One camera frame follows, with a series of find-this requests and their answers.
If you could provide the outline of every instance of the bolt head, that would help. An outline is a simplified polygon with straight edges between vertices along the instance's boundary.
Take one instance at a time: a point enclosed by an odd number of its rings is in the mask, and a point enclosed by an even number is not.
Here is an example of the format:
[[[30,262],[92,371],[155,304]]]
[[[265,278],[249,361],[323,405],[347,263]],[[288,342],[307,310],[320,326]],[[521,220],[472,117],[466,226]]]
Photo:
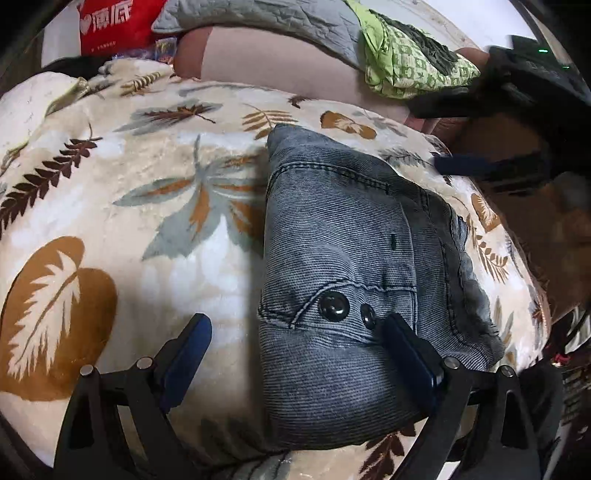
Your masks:
[[[84,365],[80,368],[80,375],[83,377],[88,377],[93,371],[95,371],[95,367],[92,365]]]
[[[452,356],[447,356],[443,359],[443,363],[446,367],[451,368],[452,370],[457,370],[460,368],[460,361]]]
[[[146,370],[152,366],[152,363],[154,363],[154,361],[149,356],[144,356],[138,360],[136,366],[140,370]]]
[[[511,378],[515,376],[515,370],[509,367],[509,365],[501,365],[501,368],[499,370],[501,370],[501,373],[506,377]]]

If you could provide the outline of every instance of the small packet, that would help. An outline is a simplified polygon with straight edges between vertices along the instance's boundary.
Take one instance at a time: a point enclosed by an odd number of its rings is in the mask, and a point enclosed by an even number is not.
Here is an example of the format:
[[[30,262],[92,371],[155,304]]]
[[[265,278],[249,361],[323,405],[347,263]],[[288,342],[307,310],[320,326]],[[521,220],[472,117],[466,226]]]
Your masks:
[[[113,55],[113,60],[117,59],[141,59],[141,60],[154,60],[154,48],[132,48],[130,50],[124,50]]]
[[[174,59],[174,55],[177,52],[177,39],[176,37],[161,38],[156,40],[155,44],[155,60],[160,63],[166,63],[171,65]]]

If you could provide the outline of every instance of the leaf pattern blanket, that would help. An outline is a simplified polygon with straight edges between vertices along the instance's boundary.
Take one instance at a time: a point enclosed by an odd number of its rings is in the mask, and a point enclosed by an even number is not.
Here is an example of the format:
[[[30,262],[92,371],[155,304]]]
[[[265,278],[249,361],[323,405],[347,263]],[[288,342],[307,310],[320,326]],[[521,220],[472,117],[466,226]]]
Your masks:
[[[540,352],[545,295],[475,185],[436,173],[437,138],[352,105],[183,80],[150,61],[103,73],[42,121],[0,177],[0,410],[48,464],[80,367],[126,369],[195,312],[211,318],[213,340],[170,421],[212,477],[382,480],[400,464],[422,422],[365,445],[269,451],[256,306],[265,143],[281,122],[381,157],[446,199],[469,225],[502,362],[523,369]]]

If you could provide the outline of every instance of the blue denim fabric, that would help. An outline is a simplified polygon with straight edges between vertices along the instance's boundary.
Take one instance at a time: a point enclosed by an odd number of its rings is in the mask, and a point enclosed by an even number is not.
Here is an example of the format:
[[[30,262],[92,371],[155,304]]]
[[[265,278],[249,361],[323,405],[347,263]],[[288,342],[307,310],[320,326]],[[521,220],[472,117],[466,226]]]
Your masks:
[[[278,446],[333,448],[419,413],[360,307],[398,312],[441,356],[488,369],[504,347],[465,253],[466,224],[386,162],[278,125],[268,139],[266,278],[259,306],[265,406]],[[350,313],[319,313],[327,290]]]

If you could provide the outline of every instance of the red bag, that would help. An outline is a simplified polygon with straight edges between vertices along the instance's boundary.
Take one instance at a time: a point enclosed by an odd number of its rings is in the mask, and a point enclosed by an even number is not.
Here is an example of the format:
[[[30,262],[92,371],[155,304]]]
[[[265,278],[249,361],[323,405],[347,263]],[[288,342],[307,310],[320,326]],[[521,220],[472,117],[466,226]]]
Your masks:
[[[80,12],[83,55],[113,55],[152,46],[152,23],[166,0],[86,0]]]

